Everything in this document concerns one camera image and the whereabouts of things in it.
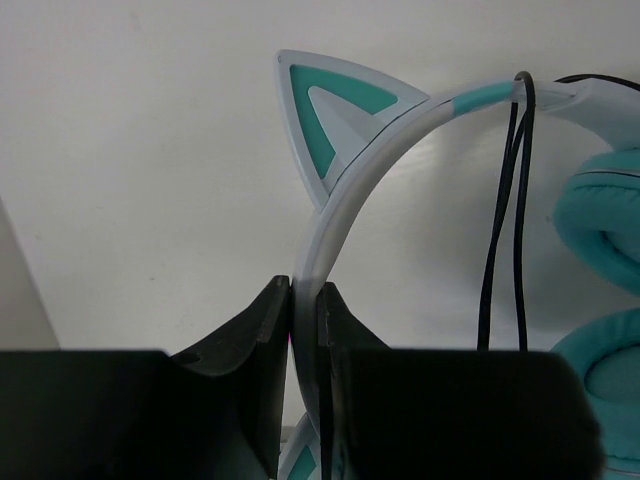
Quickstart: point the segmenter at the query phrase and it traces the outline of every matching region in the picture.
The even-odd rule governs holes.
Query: cat ear headphones
[[[308,419],[303,419],[281,457],[279,478],[303,478],[293,473],[303,451],[311,451],[317,463],[316,297],[375,186],[404,153],[437,127],[500,102],[514,105],[481,296],[480,349],[488,348],[494,243],[497,246],[513,164],[524,141],[517,206],[521,215],[516,217],[520,242],[514,247],[521,253],[525,158],[531,151],[535,111],[575,123],[611,147],[611,152],[587,160],[567,181],[553,219],[560,238],[579,258],[610,282],[640,294],[640,85],[579,75],[536,81],[534,86],[523,73],[516,80],[432,97],[380,72],[297,51],[279,52],[276,71],[289,143],[315,206],[293,275],[292,343]],[[518,103],[527,108],[516,128]],[[517,275],[516,306],[520,347],[526,349]],[[640,310],[590,323],[566,337],[555,351],[582,378],[603,427],[607,478],[640,476]]]

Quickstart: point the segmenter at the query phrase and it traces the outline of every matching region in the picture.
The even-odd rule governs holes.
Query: ear pad
[[[578,258],[640,295],[640,150],[585,162],[565,185],[553,220]]]
[[[591,322],[560,341],[603,431],[608,476],[640,476],[640,309]]]

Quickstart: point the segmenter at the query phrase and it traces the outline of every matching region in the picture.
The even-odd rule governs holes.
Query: white triangle
[[[345,165],[385,127],[382,120],[320,87],[311,87],[308,94],[325,135]]]

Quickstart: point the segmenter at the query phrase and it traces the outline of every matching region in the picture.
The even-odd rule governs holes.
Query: teal ear cushion
[[[640,295],[640,150],[606,153],[585,162],[565,185],[553,221],[578,258],[615,285]]]
[[[640,346],[640,309],[618,312],[578,328],[562,339],[552,351],[567,360],[585,385],[594,415],[602,427],[608,467],[640,474],[640,401],[636,395],[640,388],[638,356],[620,355],[616,362],[616,368],[624,369],[626,377],[635,384],[626,389],[630,392],[628,401],[619,398],[612,401],[594,393],[603,391],[594,383],[607,384],[607,379],[602,378],[606,368],[598,373],[594,367],[636,346]],[[618,380],[612,378],[610,385],[616,383],[619,385]]]

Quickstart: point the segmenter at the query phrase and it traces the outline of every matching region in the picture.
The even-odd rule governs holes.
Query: cat ear
[[[383,73],[313,53],[279,52],[276,73],[289,143],[318,210],[360,152],[429,99]]]

